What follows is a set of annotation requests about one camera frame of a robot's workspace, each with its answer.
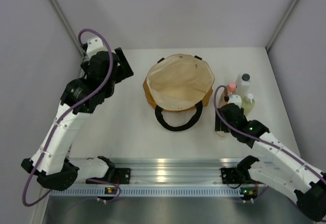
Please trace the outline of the orange bottle pink cap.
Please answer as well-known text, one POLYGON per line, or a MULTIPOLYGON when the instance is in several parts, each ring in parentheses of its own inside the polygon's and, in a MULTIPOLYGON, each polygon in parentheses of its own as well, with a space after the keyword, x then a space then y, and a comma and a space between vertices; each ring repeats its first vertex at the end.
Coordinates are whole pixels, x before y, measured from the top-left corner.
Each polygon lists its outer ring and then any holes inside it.
POLYGON ((222 92, 219 107, 226 105, 230 99, 230 96, 236 93, 237 85, 235 82, 231 82, 226 86, 226 89, 222 92))

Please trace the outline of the tan canvas tote bag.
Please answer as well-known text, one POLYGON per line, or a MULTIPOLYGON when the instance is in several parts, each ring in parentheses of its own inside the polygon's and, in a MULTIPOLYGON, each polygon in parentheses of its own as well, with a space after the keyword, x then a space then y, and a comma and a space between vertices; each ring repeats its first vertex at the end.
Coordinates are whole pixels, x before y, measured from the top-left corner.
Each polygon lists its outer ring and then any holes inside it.
POLYGON ((209 104, 214 82, 215 76, 205 60, 178 53, 160 59, 151 67, 143 89, 158 123, 168 131, 180 132, 199 121, 203 108, 209 104), (179 126, 169 125, 163 116, 163 112, 180 113, 193 109, 195 114, 179 126))

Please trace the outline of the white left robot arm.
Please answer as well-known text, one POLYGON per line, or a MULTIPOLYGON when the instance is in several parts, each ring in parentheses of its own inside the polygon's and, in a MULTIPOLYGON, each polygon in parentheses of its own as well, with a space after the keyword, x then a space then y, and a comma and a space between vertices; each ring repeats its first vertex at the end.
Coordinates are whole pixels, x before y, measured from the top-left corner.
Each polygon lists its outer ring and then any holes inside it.
POLYGON ((66 110, 86 98, 104 81, 109 66, 108 52, 99 51, 89 61, 81 64, 85 74, 66 85, 60 98, 55 121, 48 133, 51 139, 45 139, 40 150, 32 158, 22 161, 22 168, 31 173, 40 154, 44 154, 41 163, 33 173, 42 187, 63 191, 75 181, 91 183, 92 179, 96 179, 109 183, 114 180, 115 165, 104 156, 67 157, 68 150, 85 120, 90 117, 98 105, 113 95, 117 83, 133 76, 133 71, 122 48, 116 48, 112 55, 113 69, 104 87, 92 98, 73 109, 63 120, 59 120, 66 110))

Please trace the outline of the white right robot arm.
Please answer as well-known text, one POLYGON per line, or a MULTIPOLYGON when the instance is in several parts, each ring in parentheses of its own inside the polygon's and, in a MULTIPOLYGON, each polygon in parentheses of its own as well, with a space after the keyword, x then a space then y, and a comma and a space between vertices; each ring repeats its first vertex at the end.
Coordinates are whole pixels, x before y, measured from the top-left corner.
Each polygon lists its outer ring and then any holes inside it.
POLYGON ((243 182, 262 182, 293 201, 315 222, 325 222, 325 172, 301 159, 257 120, 248 120, 243 110, 230 103, 215 110, 233 137, 268 158, 274 167, 260 166, 248 156, 237 169, 243 182))

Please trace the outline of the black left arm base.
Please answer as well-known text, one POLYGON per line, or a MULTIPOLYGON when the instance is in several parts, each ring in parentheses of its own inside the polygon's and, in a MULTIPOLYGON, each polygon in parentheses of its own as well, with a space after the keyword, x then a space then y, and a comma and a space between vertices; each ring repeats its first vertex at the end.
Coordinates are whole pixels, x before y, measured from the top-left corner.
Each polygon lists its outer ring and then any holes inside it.
POLYGON ((116 185, 129 184, 131 177, 130 168, 116 168, 111 167, 101 178, 90 178, 86 180, 87 184, 109 184, 113 183, 116 185))

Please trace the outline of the green pump bottle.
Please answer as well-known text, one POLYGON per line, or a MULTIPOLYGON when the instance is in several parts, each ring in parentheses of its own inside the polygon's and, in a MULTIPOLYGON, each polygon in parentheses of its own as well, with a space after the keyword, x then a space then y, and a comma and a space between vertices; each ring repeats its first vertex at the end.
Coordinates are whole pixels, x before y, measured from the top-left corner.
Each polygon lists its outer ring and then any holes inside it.
POLYGON ((243 114, 248 116, 248 114, 252 111, 255 106, 254 95, 248 93, 242 97, 241 108, 243 108, 243 114))

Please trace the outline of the white bottle black cap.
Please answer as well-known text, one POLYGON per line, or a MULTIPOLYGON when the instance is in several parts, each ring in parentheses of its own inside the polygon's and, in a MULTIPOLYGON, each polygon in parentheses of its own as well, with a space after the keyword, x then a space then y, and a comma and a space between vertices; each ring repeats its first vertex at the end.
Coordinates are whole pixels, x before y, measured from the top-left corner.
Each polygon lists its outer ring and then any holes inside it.
POLYGON ((236 80, 236 93, 243 97, 251 86, 251 77, 247 73, 240 74, 236 80))

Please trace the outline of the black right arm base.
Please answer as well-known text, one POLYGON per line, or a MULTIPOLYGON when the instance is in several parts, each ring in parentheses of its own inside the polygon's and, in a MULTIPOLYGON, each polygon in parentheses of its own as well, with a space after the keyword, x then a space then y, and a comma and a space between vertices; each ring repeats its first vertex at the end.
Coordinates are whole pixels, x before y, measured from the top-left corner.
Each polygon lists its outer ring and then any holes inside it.
POLYGON ((243 173, 236 167, 223 167, 221 177, 223 184, 242 184, 244 183, 243 173))

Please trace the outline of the cream cylindrical bottle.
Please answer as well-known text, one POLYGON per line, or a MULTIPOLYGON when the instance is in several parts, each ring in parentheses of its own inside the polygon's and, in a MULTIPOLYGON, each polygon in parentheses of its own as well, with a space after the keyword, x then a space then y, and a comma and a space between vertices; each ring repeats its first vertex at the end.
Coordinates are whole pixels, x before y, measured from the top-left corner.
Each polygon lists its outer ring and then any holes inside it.
POLYGON ((223 131, 216 131, 215 133, 219 139, 226 139, 227 136, 229 135, 229 133, 223 131))

